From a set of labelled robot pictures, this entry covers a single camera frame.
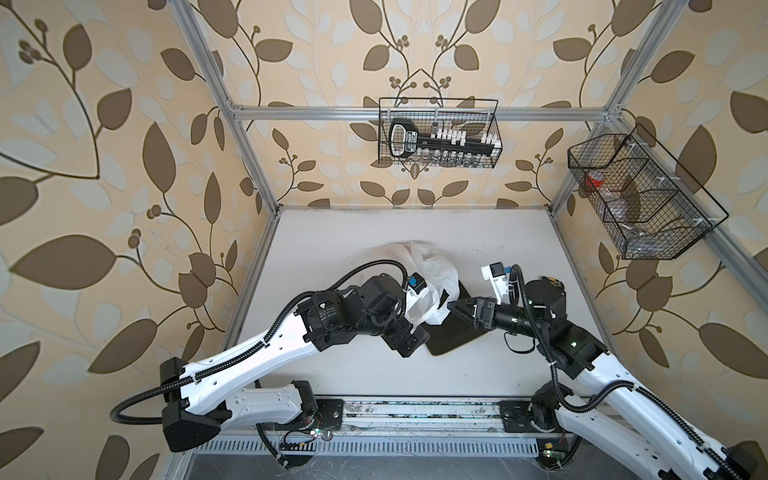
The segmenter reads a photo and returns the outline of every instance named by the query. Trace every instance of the ventilation grille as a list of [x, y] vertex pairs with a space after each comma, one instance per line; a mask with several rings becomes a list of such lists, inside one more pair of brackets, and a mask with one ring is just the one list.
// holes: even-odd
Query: ventilation grille
[[[270, 436], [276, 443], [280, 437]], [[258, 439], [242, 435], [219, 435], [195, 450], [198, 454], [227, 453], [228, 455], [269, 455]], [[538, 456], [535, 439], [434, 439], [405, 440], [393, 437], [334, 437], [329, 442], [317, 439], [303, 449], [291, 450], [291, 455], [336, 456], [452, 456], [452, 457], [529, 457]]]

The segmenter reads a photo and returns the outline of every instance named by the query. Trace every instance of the red cup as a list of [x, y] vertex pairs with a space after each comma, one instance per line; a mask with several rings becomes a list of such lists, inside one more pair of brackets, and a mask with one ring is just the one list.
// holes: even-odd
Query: red cup
[[587, 185], [595, 189], [600, 188], [605, 182], [605, 175], [597, 170], [587, 172]]

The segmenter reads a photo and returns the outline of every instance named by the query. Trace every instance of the wall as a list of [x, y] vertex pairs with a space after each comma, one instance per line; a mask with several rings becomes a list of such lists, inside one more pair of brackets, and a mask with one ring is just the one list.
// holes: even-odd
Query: wall
[[263, 106], [474, 95], [501, 106], [600, 107], [657, 6], [652, 0], [193, 4], [235, 102]]
[[[721, 228], [764, 266], [766, 20], [768, 5], [759, 0], [691, 2], [625, 112], [724, 204], [731, 218]], [[758, 445], [768, 448], [768, 317], [729, 270], [703, 242], [672, 261], [617, 260], [578, 193], [559, 221], [633, 373], [705, 432], [727, 445], [749, 441], [761, 456]]]
[[[375, 108], [380, 97], [407, 106], [411, 96], [445, 106], [458, 103], [447, 98], [471, 97], [495, 99], [502, 107], [600, 107], [658, 5], [200, 0], [192, 6], [235, 103]], [[565, 149], [587, 133], [578, 122], [505, 122], [499, 165], [471, 171], [374, 161], [379, 155], [371, 124], [246, 126], [275, 198], [318, 207], [546, 205], [564, 177]], [[290, 155], [274, 140], [275, 129]], [[560, 129], [561, 140], [545, 153]], [[534, 189], [536, 154], [544, 155], [542, 194]], [[280, 163], [283, 157], [288, 164]], [[554, 163], [545, 163], [547, 157]], [[299, 164], [306, 170], [297, 172]]]
[[161, 428], [109, 411], [217, 350], [266, 223], [162, 7], [0, 2], [2, 478], [159, 471]]
[[369, 124], [324, 123], [327, 129], [322, 131], [299, 121], [250, 125], [251, 141], [279, 203], [541, 206], [549, 203], [565, 177], [566, 149], [587, 135], [583, 122], [501, 122], [504, 150], [495, 168], [441, 168], [388, 157], [378, 160], [376, 127]]

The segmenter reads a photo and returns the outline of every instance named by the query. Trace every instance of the black tool holder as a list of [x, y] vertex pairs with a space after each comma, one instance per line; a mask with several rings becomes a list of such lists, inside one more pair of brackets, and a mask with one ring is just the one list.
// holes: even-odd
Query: black tool holder
[[[657, 164], [651, 149], [674, 161], [673, 173]], [[641, 124], [629, 135], [604, 134], [569, 148], [568, 168], [626, 260], [677, 258], [728, 218], [712, 194]]]
[[502, 154], [497, 100], [443, 98], [379, 99], [379, 159], [403, 167], [493, 168]]

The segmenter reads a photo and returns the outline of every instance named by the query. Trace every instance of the black cover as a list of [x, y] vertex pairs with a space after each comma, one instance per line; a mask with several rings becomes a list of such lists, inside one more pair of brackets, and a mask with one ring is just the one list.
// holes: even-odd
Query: black cover
[[[464, 285], [458, 282], [458, 298], [470, 298], [472, 297]], [[442, 302], [448, 298], [448, 294], [443, 294]], [[472, 340], [479, 338], [486, 334], [484, 329], [475, 329], [467, 322], [460, 319], [454, 313], [449, 313], [445, 320], [440, 325], [428, 325], [422, 323], [424, 330], [429, 333], [429, 340], [427, 340], [427, 350], [433, 356], [440, 356], [444, 353], [448, 353], [451, 350], [457, 349], [460, 346], [471, 342]]]

